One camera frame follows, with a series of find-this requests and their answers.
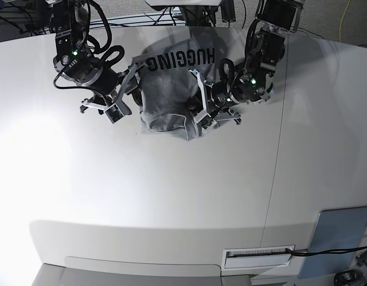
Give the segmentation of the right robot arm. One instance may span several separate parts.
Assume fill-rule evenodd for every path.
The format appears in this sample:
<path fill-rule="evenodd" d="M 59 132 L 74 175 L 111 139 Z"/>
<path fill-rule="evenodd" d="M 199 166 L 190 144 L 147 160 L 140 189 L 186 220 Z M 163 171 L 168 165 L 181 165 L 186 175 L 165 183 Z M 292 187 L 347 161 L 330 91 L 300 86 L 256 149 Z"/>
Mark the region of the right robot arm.
<path fill-rule="evenodd" d="M 91 11 L 96 10 L 107 35 L 104 46 L 90 35 Z M 80 112 L 96 109 L 115 123 L 132 112 L 123 101 L 131 94 L 138 105 L 142 104 L 136 73 L 140 65 L 133 64 L 123 72 L 113 66 L 124 56 L 121 45 L 112 44 L 110 24 L 95 1 L 55 1 L 52 5 L 52 27 L 55 29 L 57 54 L 53 64 L 56 80 L 63 78 L 73 83 L 72 89 L 85 89 L 93 93 L 82 101 Z"/>

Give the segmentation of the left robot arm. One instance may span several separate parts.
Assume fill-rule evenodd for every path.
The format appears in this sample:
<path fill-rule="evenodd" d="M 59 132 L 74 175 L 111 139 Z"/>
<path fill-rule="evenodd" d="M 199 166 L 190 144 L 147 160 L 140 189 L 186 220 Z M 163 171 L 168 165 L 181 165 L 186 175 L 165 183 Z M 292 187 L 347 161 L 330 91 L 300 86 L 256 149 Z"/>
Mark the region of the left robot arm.
<path fill-rule="evenodd" d="M 234 106 L 270 99 L 276 65 L 285 54 L 285 33 L 297 31 L 303 5 L 303 1 L 259 1 L 247 32 L 243 62 L 220 60 L 218 82 L 206 79 L 196 69 L 189 70 L 198 85 L 198 92 L 187 102 L 196 124 L 203 129 L 224 120 L 240 124 Z"/>

